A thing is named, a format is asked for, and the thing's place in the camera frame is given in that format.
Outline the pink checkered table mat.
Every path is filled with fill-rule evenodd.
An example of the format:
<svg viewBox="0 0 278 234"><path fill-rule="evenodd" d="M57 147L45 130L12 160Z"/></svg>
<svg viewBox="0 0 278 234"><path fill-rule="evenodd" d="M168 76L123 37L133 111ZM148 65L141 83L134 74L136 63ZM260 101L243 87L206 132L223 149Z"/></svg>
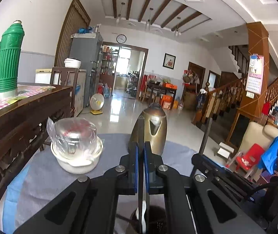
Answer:
<svg viewBox="0 0 278 234"><path fill-rule="evenodd" d="M0 92L0 110L25 98L37 95L47 90L54 89L54 86L31 86L17 85L17 88L12 91Z"/></svg>

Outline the dark dining table far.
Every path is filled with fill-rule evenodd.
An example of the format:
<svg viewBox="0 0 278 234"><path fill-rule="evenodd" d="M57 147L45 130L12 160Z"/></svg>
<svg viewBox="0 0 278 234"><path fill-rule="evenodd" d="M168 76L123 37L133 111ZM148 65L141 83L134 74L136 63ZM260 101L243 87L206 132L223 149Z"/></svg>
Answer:
<svg viewBox="0 0 278 234"><path fill-rule="evenodd" d="M177 93L177 87L174 88L168 88L165 87L161 84L157 85L155 83L147 83L147 88L151 90L151 92L153 92L154 90L157 90L158 92L164 92L165 94L169 93L172 94L172 101L171 101L171 109L173 108L174 105L174 101L175 101L175 97L176 97L176 93Z"/></svg>

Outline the white rice cooker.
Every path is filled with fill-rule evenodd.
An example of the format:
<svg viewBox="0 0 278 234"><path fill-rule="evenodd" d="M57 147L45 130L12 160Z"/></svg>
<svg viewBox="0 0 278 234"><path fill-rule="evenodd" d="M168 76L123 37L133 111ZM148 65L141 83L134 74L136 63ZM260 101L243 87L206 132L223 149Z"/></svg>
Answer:
<svg viewBox="0 0 278 234"><path fill-rule="evenodd" d="M66 68L80 68L81 66L81 61L77 59L72 59L72 58L66 58L64 61L64 66Z"/></svg>

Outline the wooden stair railing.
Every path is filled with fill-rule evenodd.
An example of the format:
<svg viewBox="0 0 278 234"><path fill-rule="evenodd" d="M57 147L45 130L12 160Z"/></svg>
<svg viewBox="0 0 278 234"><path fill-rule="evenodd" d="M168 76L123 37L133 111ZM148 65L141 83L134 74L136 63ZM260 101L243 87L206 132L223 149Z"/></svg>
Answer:
<svg viewBox="0 0 278 234"><path fill-rule="evenodd" d="M245 92L245 84L247 79L242 77L213 91L203 94L204 102L195 114L193 119L194 125L200 125L207 122L208 118L214 121L218 116L222 116L231 108L240 107ZM278 101L278 78L276 78L267 88L264 103L273 106Z"/></svg>

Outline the blue cloth garment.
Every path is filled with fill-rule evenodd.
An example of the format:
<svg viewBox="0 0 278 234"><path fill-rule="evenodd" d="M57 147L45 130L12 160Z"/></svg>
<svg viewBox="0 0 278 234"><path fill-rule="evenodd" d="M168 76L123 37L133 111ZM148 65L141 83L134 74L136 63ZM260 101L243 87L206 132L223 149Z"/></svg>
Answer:
<svg viewBox="0 0 278 234"><path fill-rule="evenodd" d="M274 138L267 151L265 151L259 160L258 168L266 170L270 175L276 170L276 161L278 158L278 137Z"/></svg>

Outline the white chest freezer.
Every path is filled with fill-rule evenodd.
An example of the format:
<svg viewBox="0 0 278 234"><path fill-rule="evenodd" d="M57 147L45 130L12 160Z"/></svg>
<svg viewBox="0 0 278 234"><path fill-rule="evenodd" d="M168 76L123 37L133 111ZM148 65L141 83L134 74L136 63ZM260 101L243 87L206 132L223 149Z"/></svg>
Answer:
<svg viewBox="0 0 278 234"><path fill-rule="evenodd" d="M84 108L86 74L86 70L75 68L36 69L35 83L68 88L71 116L77 117Z"/></svg>

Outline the grey refrigerator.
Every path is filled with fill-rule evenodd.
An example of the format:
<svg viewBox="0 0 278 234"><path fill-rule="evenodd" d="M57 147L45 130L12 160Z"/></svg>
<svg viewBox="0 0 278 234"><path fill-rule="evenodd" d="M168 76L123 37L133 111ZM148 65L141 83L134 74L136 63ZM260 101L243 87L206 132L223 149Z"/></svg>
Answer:
<svg viewBox="0 0 278 234"><path fill-rule="evenodd" d="M100 33L75 33L71 38L69 57L81 61L80 68L86 70L83 106L88 107L99 82L103 38Z"/></svg>

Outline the dark wooden sideboard table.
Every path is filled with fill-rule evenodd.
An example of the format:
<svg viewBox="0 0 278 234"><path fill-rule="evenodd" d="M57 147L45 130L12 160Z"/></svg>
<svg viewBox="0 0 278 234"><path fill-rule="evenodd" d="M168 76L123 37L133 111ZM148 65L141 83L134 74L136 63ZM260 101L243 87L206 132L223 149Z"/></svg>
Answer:
<svg viewBox="0 0 278 234"><path fill-rule="evenodd" d="M47 119L70 116L69 91L55 87L0 110L0 200L47 139Z"/></svg>

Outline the dark chopstick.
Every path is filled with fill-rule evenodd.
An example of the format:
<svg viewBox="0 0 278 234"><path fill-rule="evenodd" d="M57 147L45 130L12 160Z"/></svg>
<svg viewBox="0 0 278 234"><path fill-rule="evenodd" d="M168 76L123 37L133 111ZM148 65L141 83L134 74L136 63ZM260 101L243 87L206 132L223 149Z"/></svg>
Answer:
<svg viewBox="0 0 278 234"><path fill-rule="evenodd" d="M144 117L138 117L138 221L139 233L143 233L143 188L144 188Z"/></svg>

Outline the white ceramic bowl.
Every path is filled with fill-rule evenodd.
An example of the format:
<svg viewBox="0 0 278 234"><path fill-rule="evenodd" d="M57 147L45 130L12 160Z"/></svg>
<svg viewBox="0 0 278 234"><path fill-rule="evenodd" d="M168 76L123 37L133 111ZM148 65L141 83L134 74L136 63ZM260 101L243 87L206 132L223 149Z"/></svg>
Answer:
<svg viewBox="0 0 278 234"><path fill-rule="evenodd" d="M98 164L103 151L103 142L97 137L97 147L94 153L78 150L74 154L64 155L51 143L51 151L59 166L72 174L86 174L91 172Z"/></svg>

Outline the red plastic child chair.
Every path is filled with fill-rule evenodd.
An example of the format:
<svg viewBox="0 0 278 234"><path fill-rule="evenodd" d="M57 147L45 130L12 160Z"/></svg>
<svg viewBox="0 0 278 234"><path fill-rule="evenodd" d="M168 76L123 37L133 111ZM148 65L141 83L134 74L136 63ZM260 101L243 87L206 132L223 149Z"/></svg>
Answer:
<svg viewBox="0 0 278 234"><path fill-rule="evenodd" d="M258 163L265 150L258 144L253 146L245 153L239 153L235 157L236 171L240 168L243 169L246 174L245 179L248 179L251 174L254 174L258 169Z"/></svg>

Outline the round wall clock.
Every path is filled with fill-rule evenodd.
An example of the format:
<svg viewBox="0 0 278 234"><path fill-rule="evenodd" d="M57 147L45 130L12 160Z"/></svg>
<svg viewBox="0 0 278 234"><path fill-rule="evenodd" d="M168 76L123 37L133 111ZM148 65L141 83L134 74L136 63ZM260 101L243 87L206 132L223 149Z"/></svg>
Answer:
<svg viewBox="0 0 278 234"><path fill-rule="evenodd" d="M119 44L125 44L127 41L127 37L124 34L118 34L118 36L116 37L116 41Z"/></svg>

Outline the framed flower picture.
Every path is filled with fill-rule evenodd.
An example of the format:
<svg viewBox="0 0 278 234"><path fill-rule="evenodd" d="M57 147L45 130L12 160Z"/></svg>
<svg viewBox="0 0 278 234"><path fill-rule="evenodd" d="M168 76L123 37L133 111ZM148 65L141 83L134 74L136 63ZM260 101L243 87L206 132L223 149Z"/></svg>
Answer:
<svg viewBox="0 0 278 234"><path fill-rule="evenodd" d="M174 69L176 56L166 53L164 56L163 67Z"/></svg>

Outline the small round fan heater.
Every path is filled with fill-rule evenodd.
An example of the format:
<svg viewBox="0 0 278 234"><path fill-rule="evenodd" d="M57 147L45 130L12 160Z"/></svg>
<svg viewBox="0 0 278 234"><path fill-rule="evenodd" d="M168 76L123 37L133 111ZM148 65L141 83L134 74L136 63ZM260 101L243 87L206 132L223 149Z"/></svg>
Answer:
<svg viewBox="0 0 278 234"><path fill-rule="evenodd" d="M102 94L94 94L90 99L90 108L93 115L102 114L102 107L104 106L105 99Z"/></svg>

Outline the white spoon in cup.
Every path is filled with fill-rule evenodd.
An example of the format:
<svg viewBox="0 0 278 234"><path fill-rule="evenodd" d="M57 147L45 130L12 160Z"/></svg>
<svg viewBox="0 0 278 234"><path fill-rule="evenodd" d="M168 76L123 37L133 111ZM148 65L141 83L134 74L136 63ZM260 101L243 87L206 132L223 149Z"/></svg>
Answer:
<svg viewBox="0 0 278 234"><path fill-rule="evenodd" d="M141 216L141 224L142 224L142 233L146 233L147 227L146 227L146 220L145 220L145 212L147 209L146 201L143 200L142 202L142 216Z"/></svg>

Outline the bronze electric kettle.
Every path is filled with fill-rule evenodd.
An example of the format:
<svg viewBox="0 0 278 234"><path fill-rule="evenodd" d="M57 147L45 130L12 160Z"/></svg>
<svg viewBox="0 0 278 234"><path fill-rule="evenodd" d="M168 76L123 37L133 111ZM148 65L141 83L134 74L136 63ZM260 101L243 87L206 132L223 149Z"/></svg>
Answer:
<svg viewBox="0 0 278 234"><path fill-rule="evenodd" d="M144 141L150 142L153 154L162 155L167 135L166 113L158 103L152 103L144 109Z"/></svg>

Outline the blue table cloth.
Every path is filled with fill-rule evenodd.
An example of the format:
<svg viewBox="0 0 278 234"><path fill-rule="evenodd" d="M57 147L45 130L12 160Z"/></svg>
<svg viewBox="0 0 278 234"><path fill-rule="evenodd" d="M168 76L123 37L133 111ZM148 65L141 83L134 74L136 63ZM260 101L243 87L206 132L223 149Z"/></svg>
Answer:
<svg viewBox="0 0 278 234"><path fill-rule="evenodd" d="M17 203L29 168L30 164L27 164L25 168L23 168L21 172L11 181L6 190L2 219L4 233L13 233L15 230Z"/></svg>

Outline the wall calendar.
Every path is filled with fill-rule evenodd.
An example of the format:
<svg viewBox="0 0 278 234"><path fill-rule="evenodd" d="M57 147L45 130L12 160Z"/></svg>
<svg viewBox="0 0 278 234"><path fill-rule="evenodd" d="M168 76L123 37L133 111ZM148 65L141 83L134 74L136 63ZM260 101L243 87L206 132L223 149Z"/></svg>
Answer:
<svg viewBox="0 0 278 234"><path fill-rule="evenodd" d="M253 94L261 94L264 73L264 57L257 54L252 54L249 60L248 74L246 81L247 92Z"/></svg>

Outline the grey table cloth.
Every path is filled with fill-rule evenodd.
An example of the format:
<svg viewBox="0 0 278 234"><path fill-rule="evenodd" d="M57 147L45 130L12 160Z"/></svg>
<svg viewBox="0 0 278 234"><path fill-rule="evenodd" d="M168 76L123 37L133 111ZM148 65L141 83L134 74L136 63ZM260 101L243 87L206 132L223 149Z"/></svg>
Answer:
<svg viewBox="0 0 278 234"><path fill-rule="evenodd" d="M97 166L87 176L101 176L110 168L117 166L120 158L128 153L128 134L101 134L103 152ZM193 165L191 158L195 151L187 146L167 141L162 154L163 163L189 176ZM30 163L17 201L15 228L21 226L46 204L67 188L77 175L63 170L50 148L37 153Z"/></svg>

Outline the green thermos jug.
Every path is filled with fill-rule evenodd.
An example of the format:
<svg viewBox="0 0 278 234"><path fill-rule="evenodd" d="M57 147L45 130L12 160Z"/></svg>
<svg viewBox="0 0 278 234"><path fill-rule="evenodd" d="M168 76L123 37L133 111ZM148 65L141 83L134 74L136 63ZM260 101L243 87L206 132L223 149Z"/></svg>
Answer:
<svg viewBox="0 0 278 234"><path fill-rule="evenodd" d="M16 20L2 34L0 41L0 92L17 88L19 58L25 32L22 22Z"/></svg>

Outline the dark grey utensil holder cup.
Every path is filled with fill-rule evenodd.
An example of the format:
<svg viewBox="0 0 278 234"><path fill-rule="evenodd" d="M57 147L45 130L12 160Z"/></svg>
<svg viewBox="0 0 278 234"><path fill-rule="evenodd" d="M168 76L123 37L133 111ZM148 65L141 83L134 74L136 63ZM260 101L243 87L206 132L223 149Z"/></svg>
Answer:
<svg viewBox="0 0 278 234"><path fill-rule="evenodd" d="M131 214L131 220L138 222L135 211ZM129 223L126 233L137 233L138 226ZM165 210L159 206L149 206L147 233L167 233Z"/></svg>

